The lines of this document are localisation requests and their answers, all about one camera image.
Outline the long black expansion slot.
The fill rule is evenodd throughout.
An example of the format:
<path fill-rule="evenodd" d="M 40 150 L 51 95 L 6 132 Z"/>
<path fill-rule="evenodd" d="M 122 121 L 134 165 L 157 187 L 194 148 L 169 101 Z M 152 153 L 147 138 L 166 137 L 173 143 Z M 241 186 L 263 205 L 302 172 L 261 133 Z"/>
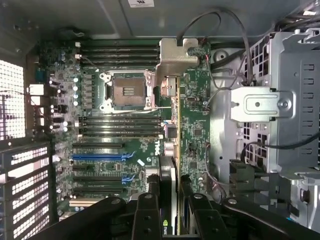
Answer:
<path fill-rule="evenodd" d="M 122 182 L 120 176 L 73 176 L 75 182 Z"/>
<path fill-rule="evenodd" d="M 75 187 L 72 189 L 73 193 L 115 193 L 120 194 L 124 192 L 122 187 Z"/>
<path fill-rule="evenodd" d="M 72 144 L 74 149 L 122 149 L 123 143 L 113 142 L 76 142 Z"/>

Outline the white expansion slot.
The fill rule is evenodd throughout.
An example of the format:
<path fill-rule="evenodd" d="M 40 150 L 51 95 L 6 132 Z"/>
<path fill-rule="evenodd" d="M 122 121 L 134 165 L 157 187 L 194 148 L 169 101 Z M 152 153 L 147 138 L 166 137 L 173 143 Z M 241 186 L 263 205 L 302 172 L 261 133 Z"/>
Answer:
<path fill-rule="evenodd" d="M 90 207 L 95 203 L 101 201 L 102 198 L 77 198 L 69 201 L 70 207 Z"/>

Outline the blue expansion slot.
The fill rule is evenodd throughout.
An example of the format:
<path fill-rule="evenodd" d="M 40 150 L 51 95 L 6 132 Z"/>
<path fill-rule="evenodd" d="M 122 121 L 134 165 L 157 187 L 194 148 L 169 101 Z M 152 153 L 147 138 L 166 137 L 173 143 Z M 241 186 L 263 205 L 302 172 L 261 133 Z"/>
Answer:
<path fill-rule="evenodd" d="M 114 155 L 114 154 L 74 154 L 71 157 L 73 160 L 93 160 L 93 161 L 102 161 L 102 160 L 110 160 L 110 161 L 126 161 L 126 158 L 122 155 Z"/>

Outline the green RAM stick with label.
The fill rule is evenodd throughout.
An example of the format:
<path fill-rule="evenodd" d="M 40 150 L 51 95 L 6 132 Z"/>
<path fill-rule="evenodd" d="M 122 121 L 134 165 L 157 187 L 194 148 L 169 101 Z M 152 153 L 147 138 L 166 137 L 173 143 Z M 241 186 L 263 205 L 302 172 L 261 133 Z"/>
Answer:
<path fill-rule="evenodd" d="M 129 134 L 78 134 L 78 138 L 112 138 L 112 139 L 163 139 L 163 134 L 129 135 Z"/>

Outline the black RAM slot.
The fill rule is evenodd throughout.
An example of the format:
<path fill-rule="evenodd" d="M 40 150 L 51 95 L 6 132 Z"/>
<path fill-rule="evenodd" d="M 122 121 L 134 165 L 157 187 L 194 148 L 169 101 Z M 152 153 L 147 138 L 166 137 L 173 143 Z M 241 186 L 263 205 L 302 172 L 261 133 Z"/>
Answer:
<path fill-rule="evenodd" d="M 90 60 L 158 60 L 159 56 L 156 54 L 94 54 L 85 55 L 82 57 Z"/>
<path fill-rule="evenodd" d="M 93 48 L 93 47 L 146 47 L 151 46 L 156 48 L 159 42 L 157 40 L 151 41 L 109 41 L 109 40 L 91 40 L 82 41 L 81 48 Z"/>
<path fill-rule="evenodd" d="M 137 133 L 137 134 L 161 134 L 160 129 L 141 128 L 80 128 L 80 133 Z"/>
<path fill-rule="evenodd" d="M 158 122 L 83 122 L 79 123 L 81 127 L 160 127 Z"/>
<path fill-rule="evenodd" d="M 157 48 L 82 48 L 82 53 L 157 53 Z"/>
<path fill-rule="evenodd" d="M 82 61 L 81 66 L 83 67 L 146 67 L 146 68 L 153 68 L 157 65 L 156 62 L 94 62 L 93 64 L 89 63 L 88 61 Z"/>
<path fill-rule="evenodd" d="M 91 117 L 79 117 L 80 122 L 86 121 L 104 121 L 104 120 L 149 120 L 161 122 L 162 118 L 158 116 L 91 116 Z"/>

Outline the green motherboard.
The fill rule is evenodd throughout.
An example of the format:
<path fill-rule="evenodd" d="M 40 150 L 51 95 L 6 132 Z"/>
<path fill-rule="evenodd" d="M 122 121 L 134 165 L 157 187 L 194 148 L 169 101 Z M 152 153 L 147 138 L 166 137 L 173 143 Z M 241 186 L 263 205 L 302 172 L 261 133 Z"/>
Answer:
<path fill-rule="evenodd" d="M 81 48 L 83 41 L 46 41 L 36 47 L 35 81 L 37 87 L 44 88 L 44 95 L 34 97 L 38 124 L 36 130 L 50 139 L 52 163 L 55 168 L 55 208 L 60 220 L 69 217 L 87 207 L 70 207 L 74 199 L 104 199 L 120 197 L 128 200 L 132 195 L 148 190 L 146 168 L 161 169 L 160 157 L 163 155 L 165 131 L 164 125 L 171 119 L 170 109 L 161 109 L 149 113 L 105 113 L 99 109 L 104 96 L 104 82 L 101 73 L 110 70 L 149 70 L 155 73 L 155 67 L 96 67 L 81 65 L 81 62 L 160 62 L 160 47 L 151 46 L 107 46 Z M 157 53 L 86 53 L 82 49 L 146 48 L 158 49 Z M 158 55 L 158 60 L 91 60 L 81 55 Z M 153 89 L 156 107 L 169 107 L 170 99 L 161 95 L 161 87 Z M 181 174 L 190 174 L 196 191 L 206 190 L 204 165 L 205 144 L 210 138 L 210 116 L 207 104 L 210 95 L 210 78 L 204 66 L 188 69 L 180 83 L 181 94 Z M 154 120 L 95 120 L 79 121 L 79 117 L 111 116 L 156 116 Z M 115 126 L 83 127 L 85 122 L 147 122 L 160 123 L 152 126 Z M 80 133 L 81 128 L 102 129 L 159 129 L 162 133 Z M 163 139 L 146 138 L 78 138 L 77 135 L 163 135 Z M 121 149 L 73 148 L 73 143 L 123 143 Z M 121 155 L 120 160 L 73 160 L 73 155 Z M 122 177 L 122 182 L 73 181 L 73 176 Z M 77 187 L 124 188 L 122 193 L 73 193 Z"/>

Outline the thin metal locking lever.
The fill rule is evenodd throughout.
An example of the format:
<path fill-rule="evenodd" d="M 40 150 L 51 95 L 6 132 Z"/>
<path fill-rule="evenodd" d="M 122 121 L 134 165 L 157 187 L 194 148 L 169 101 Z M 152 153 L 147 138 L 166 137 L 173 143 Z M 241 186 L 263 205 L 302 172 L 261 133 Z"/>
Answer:
<path fill-rule="evenodd" d="M 165 109 L 171 109 L 170 106 L 158 106 L 158 107 L 153 107 L 149 109 L 143 109 L 143 110 L 130 110 L 128 113 L 129 114 L 136 114 L 136 113 L 152 113 L 158 110 L 165 110 Z"/>

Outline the CPU socket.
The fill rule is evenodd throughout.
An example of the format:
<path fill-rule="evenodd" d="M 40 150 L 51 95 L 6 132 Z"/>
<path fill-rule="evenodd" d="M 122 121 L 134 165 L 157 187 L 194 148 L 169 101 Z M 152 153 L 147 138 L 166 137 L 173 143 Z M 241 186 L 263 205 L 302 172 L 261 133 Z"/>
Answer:
<path fill-rule="evenodd" d="M 104 93 L 99 109 L 107 114 L 144 110 L 147 90 L 144 72 L 135 69 L 100 73 Z"/>

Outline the metal socket cover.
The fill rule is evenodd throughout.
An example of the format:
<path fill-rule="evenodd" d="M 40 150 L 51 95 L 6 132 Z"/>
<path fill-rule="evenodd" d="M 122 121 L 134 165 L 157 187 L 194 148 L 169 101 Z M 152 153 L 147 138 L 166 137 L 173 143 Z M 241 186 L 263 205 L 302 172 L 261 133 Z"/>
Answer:
<path fill-rule="evenodd" d="M 146 97 L 145 97 L 145 107 L 144 110 L 155 108 L 155 94 L 154 94 L 154 88 L 156 87 L 156 77 L 155 73 L 150 70 L 144 71 L 145 76 L 145 85 L 146 85 Z"/>

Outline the silver disk bay cage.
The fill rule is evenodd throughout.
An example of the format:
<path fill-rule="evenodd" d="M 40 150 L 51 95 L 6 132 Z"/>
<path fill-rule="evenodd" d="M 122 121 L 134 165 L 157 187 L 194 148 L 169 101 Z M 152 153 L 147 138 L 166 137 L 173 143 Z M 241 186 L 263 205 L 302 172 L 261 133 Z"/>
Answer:
<path fill-rule="evenodd" d="M 320 27 L 270 33 L 251 58 L 252 83 L 230 93 L 233 192 L 320 232 Z"/>

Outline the black open PC case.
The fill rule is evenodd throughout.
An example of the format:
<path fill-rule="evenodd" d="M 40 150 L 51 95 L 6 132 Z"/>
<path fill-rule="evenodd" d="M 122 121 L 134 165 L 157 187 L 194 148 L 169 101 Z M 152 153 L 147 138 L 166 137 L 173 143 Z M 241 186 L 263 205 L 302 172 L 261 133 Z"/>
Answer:
<path fill-rule="evenodd" d="M 154 7 L 138 8 L 128 0 L 0 0 L 0 240 L 28 240 L 66 219 L 57 216 L 51 141 L 37 131 L 32 102 L 45 94 L 36 86 L 38 44 L 157 40 L 160 46 L 164 38 L 179 45 L 197 39 L 188 53 L 198 57 L 198 66 L 190 68 L 205 67 L 210 79 L 205 191 L 193 189 L 190 174 L 181 176 L 189 175 L 191 189 L 217 204 L 226 198 L 256 204 L 234 193 L 230 180 L 231 163 L 241 162 L 241 127 L 230 118 L 231 91 L 254 80 L 256 43 L 271 33 L 310 28 L 320 28 L 320 0 L 154 0 Z M 183 194 L 180 235 L 165 236 L 160 170 L 160 240 L 199 240 L 184 227 L 189 207 Z"/>

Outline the white label sticker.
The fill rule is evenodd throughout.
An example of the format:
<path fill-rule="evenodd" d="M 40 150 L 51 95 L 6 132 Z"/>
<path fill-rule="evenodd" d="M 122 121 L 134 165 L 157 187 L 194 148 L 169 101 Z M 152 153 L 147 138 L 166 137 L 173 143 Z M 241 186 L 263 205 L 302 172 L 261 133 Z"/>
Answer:
<path fill-rule="evenodd" d="M 128 0 L 131 8 L 154 8 L 154 0 Z"/>

